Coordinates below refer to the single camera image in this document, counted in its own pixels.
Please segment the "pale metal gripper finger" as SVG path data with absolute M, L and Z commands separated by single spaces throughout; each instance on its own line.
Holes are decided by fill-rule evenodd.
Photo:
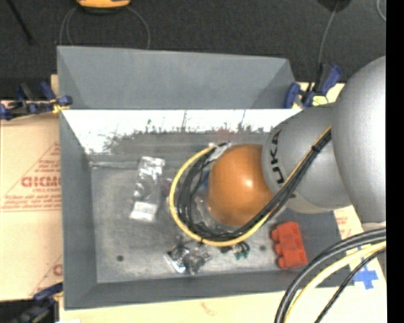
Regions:
M 167 251 L 167 256 L 175 264 L 185 264 L 186 258 L 190 253 L 190 249 L 186 246 L 175 246 Z
M 200 269 L 212 259 L 209 253 L 189 253 L 184 257 L 185 274 L 197 275 Z

